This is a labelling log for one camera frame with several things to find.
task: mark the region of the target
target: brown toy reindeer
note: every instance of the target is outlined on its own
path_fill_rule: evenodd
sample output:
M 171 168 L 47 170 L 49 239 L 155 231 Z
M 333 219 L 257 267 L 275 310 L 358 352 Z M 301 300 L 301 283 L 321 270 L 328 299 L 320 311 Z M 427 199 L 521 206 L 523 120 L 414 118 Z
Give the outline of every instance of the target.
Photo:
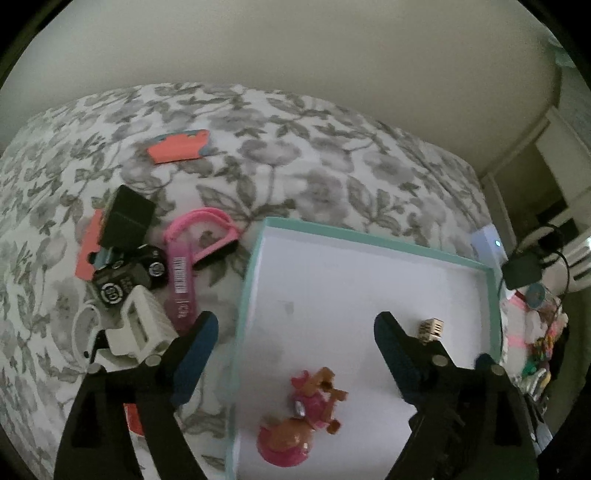
M 333 417 L 335 405 L 348 394 L 333 387 L 334 378 L 335 374 L 323 367 L 314 375 L 304 371 L 291 379 L 297 416 L 261 427 L 257 447 L 267 462 L 283 467 L 299 465 L 308 458 L 316 430 L 326 429 L 332 435 L 339 431 L 341 423 Z

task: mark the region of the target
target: blue gripper pad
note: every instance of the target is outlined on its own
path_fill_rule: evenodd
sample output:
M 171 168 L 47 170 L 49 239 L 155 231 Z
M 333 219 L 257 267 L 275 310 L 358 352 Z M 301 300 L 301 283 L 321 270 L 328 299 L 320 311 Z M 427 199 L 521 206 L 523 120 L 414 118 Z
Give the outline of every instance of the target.
M 208 312 L 207 317 L 203 321 L 203 326 L 174 371 L 173 394 L 170 397 L 170 403 L 175 408 L 187 403 L 191 399 L 197 382 L 203 373 L 207 359 L 217 342 L 218 330 L 216 316 Z

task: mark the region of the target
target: pink lanyard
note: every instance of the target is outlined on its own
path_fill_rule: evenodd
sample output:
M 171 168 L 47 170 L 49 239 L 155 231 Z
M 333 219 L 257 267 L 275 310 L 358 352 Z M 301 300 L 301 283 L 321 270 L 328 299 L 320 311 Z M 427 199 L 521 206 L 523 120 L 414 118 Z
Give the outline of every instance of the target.
M 226 228 L 228 234 L 213 245 L 194 254 L 185 230 L 199 222 L 216 223 Z M 226 212 L 212 207 L 192 210 L 181 215 L 174 219 L 164 232 L 170 288 L 170 296 L 165 303 L 165 310 L 179 333 L 189 330 L 197 318 L 193 265 L 239 238 L 240 230 L 230 216 Z

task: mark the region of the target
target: white cable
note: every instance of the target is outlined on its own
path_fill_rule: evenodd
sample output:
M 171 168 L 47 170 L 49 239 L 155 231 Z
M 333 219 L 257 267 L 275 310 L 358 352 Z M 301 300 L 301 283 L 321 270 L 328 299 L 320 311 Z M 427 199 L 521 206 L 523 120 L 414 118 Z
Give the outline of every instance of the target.
M 92 349 L 92 345 L 94 344 L 95 341 L 95 337 L 96 335 L 100 332 L 100 330 L 102 329 L 102 316 L 100 314 L 100 310 L 96 307 L 96 305 L 94 305 L 93 303 L 91 303 L 92 301 L 87 301 L 85 303 L 82 304 L 82 308 L 80 310 L 78 310 L 78 312 L 76 312 L 76 315 L 74 315 L 74 320 L 72 321 L 72 353 L 74 354 L 74 358 L 76 359 L 76 361 L 78 362 L 78 364 L 83 367 L 86 368 L 88 363 L 89 363 L 89 358 L 85 358 L 81 353 L 80 350 L 78 350 L 78 345 L 76 343 L 76 327 L 78 326 L 78 321 L 80 319 L 80 315 L 82 314 L 82 312 L 84 312 L 87 309 L 93 310 L 94 313 L 97 316 L 98 319 L 98 324 L 95 325 L 93 327 L 93 329 L 90 331 L 90 335 L 88 338 L 88 344 L 86 345 L 87 350 L 90 348 Z

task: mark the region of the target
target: bed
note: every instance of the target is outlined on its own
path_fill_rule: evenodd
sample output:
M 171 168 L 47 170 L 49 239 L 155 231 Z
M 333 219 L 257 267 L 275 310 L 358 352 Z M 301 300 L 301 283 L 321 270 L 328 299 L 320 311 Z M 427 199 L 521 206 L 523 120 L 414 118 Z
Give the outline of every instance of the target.
M 154 137 L 201 128 L 211 131 L 213 155 L 160 166 L 148 158 Z M 239 85 L 165 83 L 74 100 L 31 118 L 0 172 L 0 424 L 40 479 L 51 478 L 83 375 L 74 350 L 97 321 L 82 318 L 94 295 L 73 276 L 76 255 L 93 210 L 120 184 L 157 203 L 156 244 L 167 223 L 201 206 L 223 209 L 244 231 L 236 252 L 196 278 L 199 305 L 217 315 L 220 338 L 178 411 L 211 478 L 223 478 L 236 306 L 265 217 L 469 258 L 470 234 L 490 223 L 478 179 L 461 158 L 324 100 Z M 144 477 L 158 478 L 145 441 L 132 437 Z

